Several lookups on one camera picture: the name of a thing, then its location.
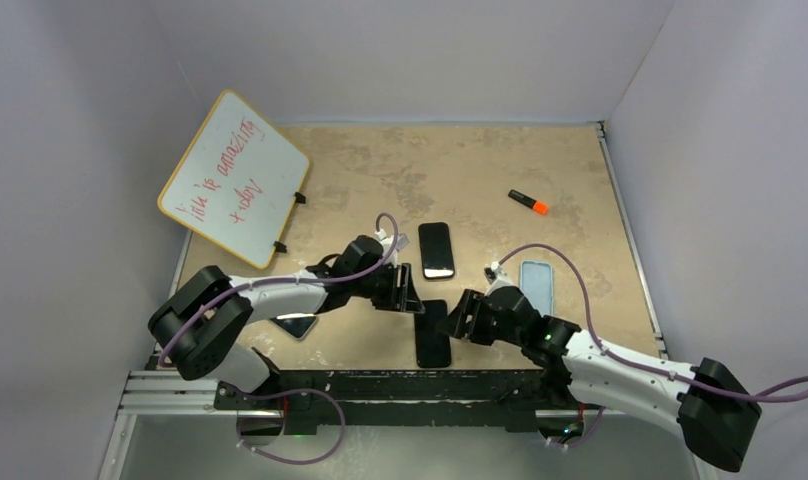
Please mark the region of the black phone case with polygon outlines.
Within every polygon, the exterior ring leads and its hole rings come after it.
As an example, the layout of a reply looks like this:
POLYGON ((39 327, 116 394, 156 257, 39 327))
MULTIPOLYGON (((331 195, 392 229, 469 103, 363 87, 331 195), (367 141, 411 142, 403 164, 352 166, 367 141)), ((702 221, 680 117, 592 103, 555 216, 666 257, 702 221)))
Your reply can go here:
POLYGON ((422 223, 418 226, 422 273, 426 280, 446 280, 454 277, 450 228, 445 222, 422 223))
POLYGON ((437 329, 447 318, 447 303, 425 300, 423 305, 424 312, 414 315, 416 363, 422 369, 447 368, 452 363, 450 340, 437 329))

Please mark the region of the light blue phone case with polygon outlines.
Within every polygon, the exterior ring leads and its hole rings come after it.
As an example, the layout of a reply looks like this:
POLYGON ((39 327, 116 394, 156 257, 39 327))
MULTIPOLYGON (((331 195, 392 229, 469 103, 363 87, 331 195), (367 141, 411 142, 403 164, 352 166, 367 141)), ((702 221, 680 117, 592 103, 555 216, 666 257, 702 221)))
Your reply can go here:
POLYGON ((549 263, 523 260, 520 264, 519 288, 540 315, 554 314, 554 276, 549 263))

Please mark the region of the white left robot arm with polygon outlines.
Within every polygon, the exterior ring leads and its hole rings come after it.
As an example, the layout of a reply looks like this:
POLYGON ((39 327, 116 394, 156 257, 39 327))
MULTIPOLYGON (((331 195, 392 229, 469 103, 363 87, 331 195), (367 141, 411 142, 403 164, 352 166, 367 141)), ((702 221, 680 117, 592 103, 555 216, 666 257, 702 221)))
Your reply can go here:
POLYGON ((292 275, 246 278, 204 267, 151 316, 148 330, 163 350, 161 362, 183 379, 216 379, 264 409, 277 399, 280 372, 264 354, 240 344, 244 328, 284 315, 331 312, 353 298, 379 311, 425 310, 393 239, 360 235, 343 252, 292 275))

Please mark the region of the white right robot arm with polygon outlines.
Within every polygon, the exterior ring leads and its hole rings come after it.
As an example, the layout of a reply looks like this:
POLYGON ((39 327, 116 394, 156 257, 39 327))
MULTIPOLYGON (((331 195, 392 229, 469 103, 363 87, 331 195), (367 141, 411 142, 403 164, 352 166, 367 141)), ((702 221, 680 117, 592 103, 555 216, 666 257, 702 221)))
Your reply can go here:
POLYGON ((549 404, 564 407, 575 399, 631 415, 728 472, 741 470, 762 415, 723 363, 705 358, 691 365, 595 342, 580 325, 540 314, 516 286, 465 290, 437 328, 475 344, 515 345, 544 369, 541 392, 549 404))

